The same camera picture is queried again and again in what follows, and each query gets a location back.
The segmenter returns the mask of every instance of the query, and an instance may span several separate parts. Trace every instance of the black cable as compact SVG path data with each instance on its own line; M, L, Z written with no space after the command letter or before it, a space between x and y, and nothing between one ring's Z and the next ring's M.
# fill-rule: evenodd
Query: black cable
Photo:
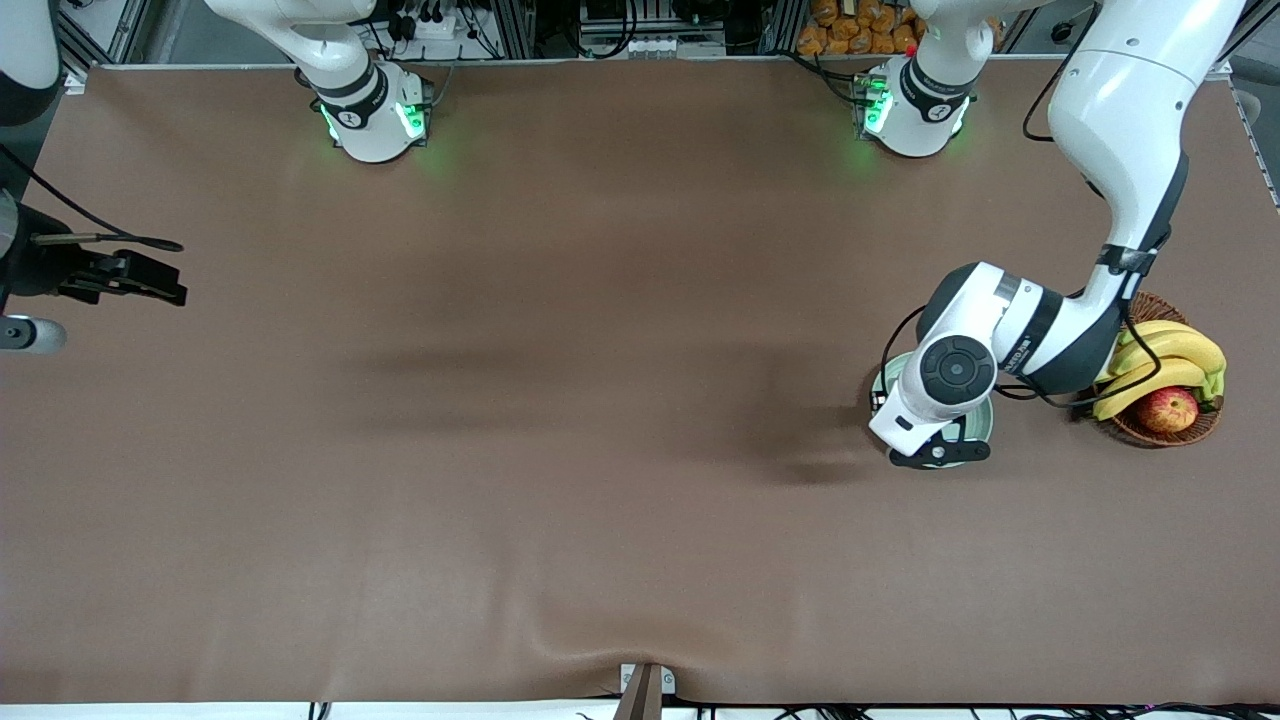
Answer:
M827 83L827 90L829 90L831 92L833 92L836 95L836 97L840 97L845 102L849 102L850 105L855 105L855 106L856 105L864 105L864 106L865 105L870 105L870 102L868 102L865 100L859 100L856 97L852 97L850 95L845 95L844 92L841 92L840 88L836 87L836 83L832 82L831 76L827 74L827 70L823 69L822 63L818 60L817 55L813 56L813 64L814 64L815 68L818 68L818 76L822 77L822 82Z
M1029 389L1030 393L1014 395L1012 392L1010 392L1014 389ZM1009 400L1036 400L1037 397L1039 397L1039 393L1036 392L1036 388L1033 388L1032 386L996 386L996 393L1002 397L1007 397Z
M440 86L440 92L431 97L431 108L436 108L440 102L444 102L444 94L449 91L449 83L453 82L453 73L458 69L458 61L462 60L462 46L458 45L458 56L453 59L449 65L449 74L444 76L444 85Z
M908 315L906 318L902 318L902 322L899 323L897 328L893 329L893 334L890 336L888 342L884 345L884 351L881 354L881 372L879 372L879 375L881 375L881 389L883 389L884 392L888 392L888 380L886 379L884 366L888 365L888 354L890 354L890 351L893 347L893 342L897 341L897 336L902 333L902 329L906 328L906 324L910 323L911 319L914 319L916 315L919 315L923 311L924 311L924 306L922 305L922 306L916 307L915 310L913 310L910 315ZM1155 378L1157 374L1160 374L1160 370L1162 368L1162 364L1160 361L1160 356L1156 355L1156 352L1151 348L1151 346L1147 345L1147 341L1138 333L1138 328L1135 327L1135 323L1133 322L1133 315L1129 313L1129 304L1128 302L1125 302L1123 305L1123 307L1121 307L1121 319L1124 320L1125 328L1128 328L1129 333L1133 334L1134 342L1137 342L1138 346L1142 347L1142 350L1147 354L1147 356L1151 357L1152 363L1155 363L1155 365L1152 366L1151 372L1147 373L1147 375L1143 377L1142 379L1133 380L1132 383L1128 383L1124 387L1107 389L1106 392L1103 392L1101 395L1097 395L1094 397L1087 397L1084 400L1074 400L1074 401L1070 401L1070 402L1059 402L1059 401L1053 400L1052 397L1050 397L1050 395L1047 392L1044 392L1042 388L1037 387L1036 383L1034 383L1034 380L1032 380L1030 378L1025 378L1027 384L1021 384L1021 386L997 384L997 386L995 386L993 389L1000 396L1007 397L1010 400L1036 400L1038 397L1038 398L1043 400L1046 404L1048 404L1051 407L1056 407L1059 410L1074 410L1076 407L1084 407L1084 406L1088 406L1088 405L1093 405L1093 404L1096 404L1096 402L1098 402L1101 400L1106 400L1108 397L1114 397L1116 395L1120 395L1121 392L1125 392L1126 389L1138 387L1142 383L1144 383L1144 382ZM1030 391L1032 395L1014 395L1012 392L1010 392L1010 391L1015 391L1015 389ZM1047 720L1047 717L1046 716L1039 716L1039 717L1030 717L1029 716L1029 717L1023 717L1021 720ZM1062 720L1062 719L1061 717L1056 717L1056 719L1052 719L1052 720ZM1130 719L1129 717L1124 717L1124 719L1108 719L1108 720L1130 720Z
M617 56L631 45L631 41L636 38L636 32L640 29L639 8L636 6L635 0L627 0L627 8L631 14L631 29L630 31L627 29L627 18L626 15L623 15L622 35L618 36L618 42L608 53L603 55L596 55L594 51L582 47L582 45L577 41L577 38L573 37L572 28L576 26L579 29L581 29L582 27L581 23L573 18L575 4L570 1L566 4L566 8L567 8L567 13L564 15L566 23L561 33L564 36L564 41L568 42L568 46L575 53L577 53L580 58L590 58L594 60L608 60L609 58Z
M148 247L154 247L156 250L164 250L166 252L182 252L183 251L182 245L177 243L177 242L174 242L172 240L161 240L159 237L137 236L137 234L131 233L129 231L122 229L119 225L113 225L111 223L104 220L102 218L99 218L93 213L90 213L83 206L81 206L79 202L76 202L74 200L72 200L70 197L68 197L65 193L63 193L63 191L60 191L56 187L54 187L52 183L50 183L45 178L40 177L40 173L37 173L33 168L31 168L29 165L27 165L26 163L23 163L22 158L18 158L17 155L14 155L14 152L12 150L9 150L9 147L6 147L3 142L0 142L0 154L3 154L5 158L8 158L9 161L13 163L14 167L17 167L19 170L22 170L27 177L29 177L31 179L36 181L36 184L38 184L40 187L42 187L46 191L49 191L49 193L52 195L54 197L56 197L63 205L67 205L72 210L76 210L86 220L90 220L91 223L93 223L96 225L100 225L100 227L104 227L104 228L111 231L113 234L99 234L97 236L99 240L115 241L115 242L138 242L138 243L146 245Z
M498 53L498 46L489 40L489 33L484 28L484 23L480 22L480 14L476 13L476 6L471 0L462 0L458 5L458 12L462 13L462 22L467 23L467 28L475 31L475 41L480 44L480 49L489 54L489 58L494 60L502 59L502 53Z
M1089 12L1089 19L1088 22L1084 23L1084 28L1080 29L1080 37L1076 37L1075 42L1071 44L1071 49L1066 53L1066 58L1062 58L1062 64L1060 64L1057 69L1053 70L1053 77L1048 78L1048 82L1046 82L1044 87L1041 88L1041 94L1036 96L1036 101L1032 102L1030 109L1027 110L1027 115L1023 118L1023 137L1025 137L1027 140L1034 140L1036 142L1053 142L1053 136L1036 135L1030 131L1029 126L1032 122L1032 115L1036 114L1036 110L1039 108L1039 104L1044 101L1044 96L1048 95L1048 90L1053 87L1053 83L1057 82L1057 78L1062 77L1062 70L1066 69L1066 64L1071 61L1071 56L1075 55L1075 50L1080 46L1080 42L1084 41L1084 36L1088 35L1089 28L1093 27L1093 20L1096 19L1098 19L1097 5L1094 5L1093 10Z
M97 238L104 242L137 242L138 245L146 245L147 247L151 247L154 250L163 250L165 252L182 252L183 250L186 250L180 242L164 240L163 237L97 233Z
M888 380L884 379L884 365L888 365L890 350L893 348L893 342L897 340L897 336L902 333L902 328L905 328L906 324L910 323L916 315L924 313L924 307L925 305L920 305L915 310L911 310L910 315L902 318L902 322L893 329L893 334L888 336L888 342L884 343L884 352L881 354L881 389L886 393L888 392Z
M387 54L387 46L383 45L383 36L378 35L378 28L374 27L374 20L365 20L365 24L369 27L369 32L374 33L374 42L378 44L378 55L383 60L389 60L390 55Z
M797 65L800 65L801 68L804 68L804 69L806 69L810 73L814 73L817 76L822 76L823 73L826 73L826 77L829 77L831 79L838 79L838 81L844 81L844 82L854 82L854 76L851 76L851 74L847 74L847 73L833 73L831 70L824 70L820 67L818 67L818 64L817 64L817 55L814 55L814 63L810 63L809 60L804 59L804 55L800 55L799 53L792 53L791 50L774 50L774 51L772 51L769 54L771 55L781 55L782 58L791 58L792 60L795 60L795 63Z
M1125 302L1124 307L1121 309L1121 318L1124 319L1125 327L1129 329L1129 333L1133 334L1134 342L1137 342L1138 347L1142 347L1143 352L1146 352L1147 356L1151 357L1152 363L1155 363L1155 366L1151 369L1149 373L1147 373L1147 375L1144 378L1142 378L1139 380L1134 380L1134 382L1132 382L1132 383L1129 383L1129 384L1126 384L1124 387L1111 388L1107 392L1103 392L1102 395L1098 395L1098 396L1094 396L1094 397L1087 397L1084 400L1075 400L1075 401L1071 401L1071 402L1057 402L1056 400L1051 398L1048 396L1048 393L1046 393L1043 389L1036 387L1034 380L1032 380L1030 378L1027 378L1027 384L1032 389L1034 389L1037 392L1037 395L1039 395L1039 398L1043 400L1046 404L1048 404L1050 407L1056 407L1059 410L1074 410L1076 407L1085 407L1088 405L1093 405L1093 404L1096 404L1096 402L1098 402L1101 400L1106 400L1108 397L1115 397L1116 395L1120 395L1121 392L1124 392L1126 389L1138 387L1142 383L1144 383L1144 382L1155 378L1156 375L1158 375L1160 374L1160 369L1162 368L1162 364L1160 361L1160 356L1156 355L1156 352L1151 348L1151 346L1147 345L1147 341L1140 334L1138 334L1138 328L1134 327L1133 315L1129 313L1129 304L1128 302Z
M50 195L52 195L54 197L56 197L58 200L60 200L63 202L63 205L67 205L72 210L76 210L77 213L79 213L81 215L83 215L86 220L88 220L88 222L91 222L91 223L93 223L96 225L104 227L104 228L114 232L115 234L124 234L124 236L132 236L133 234L133 233L131 233L128 231L120 229L116 225L113 225L111 223L104 220L102 218L99 218L93 213L90 213L88 210L86 210L84 208L82 208L78 202L76 202L70 197L67 197L65 195L63 195L63 192L60 190L58 190L56 187L54 187L52 184L50 184L49 181L46 181L45 178L40 177L40 173L37 173L31 167L28 167L26 163L23 163L22 158L18 158L17 155L14 155L13 151L9 150L9 147L6 147L3 142L0 142L0 154L3 154L5 158L8 158L9 161L13 163L19 170L22 170L23 173L26 173L26 176L28 178L36 181L36 183L40 187L47 190Z
M636 31L640 29L640 10L636 8L636 0L627 0L627 8L631 10L631 31L630 33L623 32L623 37L618 38L618 45L605 53L604 55L596 55L596 60L608 60L623 50L631 46L631 41L636 38ZM622 29L626 31L627 19L622 18Z
M1213 715L1216 717L1228 717L1229 720L1245 720L1245 715L1238 712L1239 706L1224 705L1224 706L1210 706L1210 705L1194 705L1188 702L1166 702L1162 705L1148 705L1140 710L1134 710L1132 712L1121 710L1120 712L1128 717L1142 717L1143 715L1151 712L1198 712L1201 715ZM1098 715L1105 720L1119 720L1117 714L1112 714L1106 710L1098 711Z

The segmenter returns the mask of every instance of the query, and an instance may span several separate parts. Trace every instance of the green led light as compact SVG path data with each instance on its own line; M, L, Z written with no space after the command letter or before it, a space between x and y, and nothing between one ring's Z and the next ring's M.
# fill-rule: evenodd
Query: green led light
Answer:
M333 127L333 118L329 117L329 110L325 109L324 105L320 105L320 114L324 115L324 122L329 126L329 137L332 137L334 142L340 142L338 140L338 128Z
M968 109L969 101L965 100L964 104L960 105L960 109L956 110L956 124L951 126L951 135L960 132L960 128L964 127L964 111Z
M876 100L867 110L867 122L864 123L864 129L867 132L878 133L884 128L884 118L888 117L888 111L893 109L893 94L884 90L881 96Z
M408 133L410 137L415 137L416 138L416 137L421 137L422 136L422 111L421 110L419 110L417 108L413 108L413 106L406 108L404 105L397 102L396 104L396 114L399 115L401 124L404 126L404 132Z

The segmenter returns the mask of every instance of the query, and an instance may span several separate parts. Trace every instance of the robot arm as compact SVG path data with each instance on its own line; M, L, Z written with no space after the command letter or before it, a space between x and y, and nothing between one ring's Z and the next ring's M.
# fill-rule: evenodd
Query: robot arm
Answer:
M329 135L362 163L384 163L426 140L430 97L422 78L369 58L347 23L376 0L205 0L289 56L320 99Z
M49 0L9 0L0 10L0 127L40 117L58 96L61 63Z
M969 94L995 37L987 18L1047 5L1052 0L913 0L929 24L911 58L893 58L872 70L884 76L890 105L864 131L909 158L942 150L960 129Z
M1107 0L1050 105L1059 146L1112 211L1079 297L987 263L950 273L916 327L919 347L872 419L913 456L992 391L996 370L1046 395L1089 387L1126 305L1169 237L1187 177L1183 113L1243 0Z
M58 96L61 63L49 0L8 0L0 9L0 127L28 123ZM0 155L31 174L8 147ZM0 188L0 313L10 295L60 295L96 304L101 293L143 295L173 305L186 302L178 270L132 250L113 255L79 246L97 240L138 238L111 228L113 236L73 234L49 215L19 204ZM165 250L180 250L169 243ZM67 342L52 320L0 314L0 351L49 354Z

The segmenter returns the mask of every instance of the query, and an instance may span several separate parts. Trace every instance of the wire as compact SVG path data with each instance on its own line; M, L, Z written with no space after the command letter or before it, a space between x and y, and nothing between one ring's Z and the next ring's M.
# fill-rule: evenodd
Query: wire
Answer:
M884 352L881 354L881 372L879 372L881 389L883 389L884 392L888 392L888 380L886 379L884 366L888 365L888 354L890 354L890 351L893 347L893 342L897 341L897 336L902 333L902 329L906 327L906 324L910 323L911 319L914 319L916 315L919 315L923 311L924 311L924 306L922 305L920 307L916 307L915 310L913 310L910 315L908 315L906 318L902 318L902 322L899 323L897 328L893 329L893 334L890 336L888 342L884 345ZM1074 410L1076 407L1085 407L1085 406L1093 405L1093 404L1096 404L1096 402L1098 402L1101 400L1106 400L1108 397L1115 397L1116 395L1120 395L1121 392L1125 392L1128 389L1135 388L1135 387L1140 386L1142 383L1144 383L1144 382L1155 378L1156 375L1160 374L1160 370L1162 368L1162 364L1160 361L1160 356L1156 355L1156 352L1151 348L1151 346L1147 345L1147 341L1142 337L1142 334L1138 333L1138 328L1135 327L1135 323L1133 322L1133 315L1129 313L1129 304L1128 302L1123 304L1120 313L1121 313L1120 316L1124 320L1125 328L1128 328L1129 333L1133 334L1134 342L1137 342L1138 346L1142 347L1143 352L1146 352L1147 356L1151 357L1151 360L1153 363L1153 366L1152 366L1151 372L1147 373L1143 378L1133 380L1132 383L1126 383L1123 387L1107 389L1106 392L1103 392L1101 395L1097 395L1094 397L1087 397L1084 400L1074 400L1074 401L1070 401L1070 402L1059 402L1059 401L1053 400L1050 396L1050 393L1044 392L1044 389L1041 388L1039 386L1037 386L1036 382L1032 380L1030 378L1023 378L1027 382L1027 384L1020 384L1020 386L1018 386L1018 384L997 384L997 386L995 386L993 389L996 391L997 395L1000 395L1002 397L1007 397L1010 400L1036 400L1038 397L1038 398L1043 400L1051 407L1056 407L1059 410ZM1025 389L1025 391L1030 391L1030 393L1029 395L1015 395L1015 393L1011 392L1011 391L1015 391L1015 389ZM1042 716L1042 717L1023 717L1021 720L1046 720L1046 717L1044 716Z
M836 87L836 83L833 83L831 81L831 76L827 74L827 70L824 70L822 68L822 63L818 61L818 56L817 55L813 56L813 64L814 64L815 68L818 68L818 74L822 77L822 82L827 83L827 90L829 90L831 92L833 92L836 95L836 97L840 97L845 102L849 102L850 105L855 105L855 106L856 105L870 105L870 102L867 102L865 100L858 100L856 97L852 97L850 95L845 95L844 92L841 92L840 88Z
M0 154L3 154L5 158L8 158L9 161L13 163L19 170L22 170L23 173L26 173L27 177L29 177L31 179L36 181L36 184L38 184L40 187L47 190L50 195L52 195L54 197L56 197L58 200L60 200L63 202L63 205L67 205L72 210L76 210L77 213L79 213L81 215L83 215L86 220L90 220L91 223L93 223L96 225L101 225L101 227L104 227L104 228L114 232L115 234L133 234L131 232L120 229L116 225L113 225L111 223L104 220L102 218L99 218L93 213L90 213L88 210L86 210L84 208L82 208L79 205L79 202L76 202L70 197L67 197L65 195L63 195L63 192L60 190L58 190L56 187L54 187L52 184L50 184L49 181L46 181L45 178L40 177L40 173L37 173L29 165L27 165L26 163L23 163L22 158L18 158L17 155L14 155L13 151L9 150L9 147L5 146L3 142L0 142Z
M1134 327L1133 315L1129 313L1129 304L1128 302L1125 302L1124 307L1121 309L1121 318L1124 319L1125 327L1133 334L1134 342L1137 342L1138 347L1142 347L1143 352L1146 352L1147 356L1151 357L1151 361L1155 363L1155 365L1152 366L1151 372L1147 373L1146 377L1143 377L1142 379L1134 380L1134 382L1132 382L1132 383L1129 383L1129 384L1126 384L1124 387L1111 388L1107 392L1103 392L1102 395L1098 395L1098 396L1094 396L1094 397L1087 397L1084 400L1075 400L1075 401L1071 401L1071 402L1057 402L1056 400L1053 400L1052 397L1050 397L1048 393L1046 393L1043 389L1041 389L1039 387L1037 387L1036 382L1032 380L1030 378L1027 378L1028 387L1030 389L1036 391L1036 393L1039 396L1039 398L1043 400L1046 404L1048 404L1050 407L1057 407L1059 410L1074 410L1076 407L1085 407L1085 406L1093 405L1094 402L1098 402L1100 400L1106 400L1108 397L1115 397L1116 395L1120 395L1121 392L1125 392L1126 389L1135 388L1135 387L1140 386L1142 383L1144 383L1144 382L1155 378L1156 375L1158 375L1160 370L1162 368L1162 364L1160 363L1160 356L1156 355L1156 352L1151 348L1149 345L1147 345L1147 341L1142 337L1142 334L1138 333L1138 328Z
M1029 389L1032 392L1029 395L1014 395L1010 392L1012 389ZM1039 397L1039 393L1032 386L996 386L996 393L1009 400L1036 400Z
M851 74L847 74L847 73L833 73L831 70L823 70L817 64L817 55L814 55L814 61L810 63L809 60L804 59L804 55L800 55L800 54L794 53L791 50L774 50L774 51L772 51L769 54L771 55L780 55L782 58L791 58L801 68L804 68L804 69L806 69L810 73L814 73L817 76L822 76L823 73L826 73L826 77L829 77L831 79L838 79L838 81L845 81L845 82L854 82L854 76L851 76Z
M467 23L467 29L476 33L475 41L480 44L480 49L488 53L492 59L500 60L502 53L498 53L498 46L489 40L489 33L485 31L484 23L480 22L480 14L476 13L472 0L462 0L458 12L462 14L462 22Z
M99 240L109 240L109 241L116 241L116 242L138 242L138 243L146 245L148 247L154 247L156 250L164 250L166 252L182 252L183 251L183 246L180 243L177 243L177 242L172 241L172 240L161 240L159 237L137 236L137 234L131 233L129 231L122 229L119 225L113 225L111 223L104 220L102 218L99 218L93 213L90 213L83 206L81 206L79 202L76 202L74 200L72 200L70 197L68 197L65 193L63 193L63 191L58 190L56 187L52 186L52 183L50 183L49 181L46 181L45 178L42 178L40 176L40 173L37 173L33 168L31 168L29 165L27 165L26 163L23 163L22 158L18 158L17 155L14 155L14 152L12 150L9 150L9 147L5 146L3 142L0 142L0 155L4 155L5 158L8 158L9 161L14 164L14 167L17 167L19 170L22 170L31 179L36 181L36 184L38 184L40 187L42 187L46 191L49 191L49 193L52 195L54 197L56 197L63 205L67 205L72 210L76 210L86 220L90 220L91 223L93 223L96 225L100 225L100 227L104 227L104 228L111 231L113 234L99 234L97 236Z
M608 53L605 53L603 55L596 55L594 51L584 49L582 45L579 44L577 38L573 37L573 32L571 31L571 26L577 26L579 31L581 31L581 23L577 22L573 18L573 14L572 14L572 10L575 8L573 3L567 3L566 4L566 8L568 10L566 13L566 20L567 22L564 23L561 33L564 36L564 41L568 42L568 46L571 49L573 49L573 51L577 53L579 56L581 56L581 58L590 58L593 60L608 60L609 58L613 58L613 56L621 54L627 47L630 47L631 41L636 38L636 31L640 29L640 10L636 6L635 0L627 0L627 6L628 6L630 14L631 14L631 29L630 31L627 29L627 18L626 18L626 15L623 15L622 17L622 35L618 36L617 45L613 46L613 50L609 50Z
M1062 77L1062 70L1066 69L1066 64L1071 61L1071 56L1075 55L1075 50L1080 46L1080 42L1084 41L1084 36L1088 35L1089 28L1093 27L1093 20L1096 19L1098 19L1098 6L1093 5L1093 10L1089 12L1089 19L1088 22L1084 23L1084 28L1080 31L1080 37L1075 38L1075 42L1071 45L1071 49L1066 53L1066 58L1062 58L1062 64L1060 64L1057 69L1053 70L1053 77L1048 78L1048 82L1046 82L1044 87L1041 88L1041 94L1036 96L1036 101L1032 102L1032 106L1027 110L1027 115L1023 118L1023 137L1025 137L1027 140L1034 140L1036 142L1053 142L1053 136L1036 135L1030 131L1029 126L1032 122L1032 115L1036 114L1036 110L1039 108L1039 104L1044 101L1044 96L1048 95L1048 88L1053 87L1053 83L1057 82L1057 78Z
M453 72L458 69L458 60L462 59L462 46L458 45L458 56L453 59L453 64L449 65L449 74L444 76L444 85L440 86L440 92L431 97L431 108L438 108L440 102L444 102L444 94L449 91L449 83L453 82Z
M888 342L884 343L884 352L881 354L881 389L886 393L888 392L888 380L884 379L884 365L888 365L888 352L893 348L893 342L897 341L897 336L902 334L902 328L905 328L906 324L910 323L916 315L924 313L925 307L925 305L920 305L915 310L911 310L910 315L902 318L902 322L893 329L893 334L888 336Z
M374 33L374 42L378 44L378 55L383 60L389 60L390 55L387 54L387 46L383 45L383 36L378 35L378 28L374 27L374 20L365 20L365 26L369 27L369 32Z
M731 708L760 708L755 705L714 705L714 703L695 703L685 701L676 697L676 703L678 707L691 707L696 708L699 716L705 717L703 711L710 711L710 720L716 720L716 710L719 707ZM782 710L781 715L774 716L772 720L801 720L801 714L805 711L817 712L819 720L872 720L868 711L877 705L868 706L854 706L854 705L794 705L794 706L771 706L765 710L772 708ZM888 707L909 707L918 708L919 706L888 706ZM1211 715L1213 717L1222 717L1225 720L1267 720L1265 715L1280 714L1280 706L1276 705L1219 705L1219 706L1203 706L1192 705L1184 702L1167 702L1164 705L1147 705L1147 706L1041 706L1037 712L1019 716L1011 706L984 706L991 710L1004 710L1009 714L1009 720L1137 720L1151 712L1180 712L1188 715L1187 720L1194 720L1194 715ZM974 707L956 707L957 711L968 710L973 720L983 720L982 715Z

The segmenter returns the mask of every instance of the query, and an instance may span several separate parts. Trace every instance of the banana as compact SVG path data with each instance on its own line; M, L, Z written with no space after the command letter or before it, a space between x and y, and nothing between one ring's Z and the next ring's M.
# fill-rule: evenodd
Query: banana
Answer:
M1160 331L1142 336L1143 342L1151 347L1158 357L1183 357L1196 363L1204 370L1204 374L1216 373L1226 366L1226 356L1222 348L1212 340L1197 332L1187 329ZM1151 356L1137 342L1121 347L1111 359L1111 375L1119 378L1128 374L1138 365L1151 363Z
M1146 323L1138 323L1134 327L1138 329L1138 334L1140 334L1143 340L1147 340L1152 333L1164 331L1190 331L1196 334L1201 334L1201 332L1196 328L1174 320L1147 320ZM1120 333L1120 341L1116 345L1123 347L1130 342L1133 342L1133 333L1126 329Z
M1126 373L1125 375L1116 378L1110 387L1123 388L1142 378L1146 378L1151 369L1155 368L1155 363L1147 363L1139 365ZM1204 370L1199 365L1192 363L1190 360L1184 360L1181 357L1170 357L1167 360L1160 360L1160 373L1149 380L1138 383L1134 387L1121 391L1119 395L1100 400L1093 404L1093 416L1098 420L1106 420L1114 418L1125 407L1130 406L1140 398L1142 396L1155 392L1160 388L1181 386L1181 387L1204 387L1208 383L1204 377Z

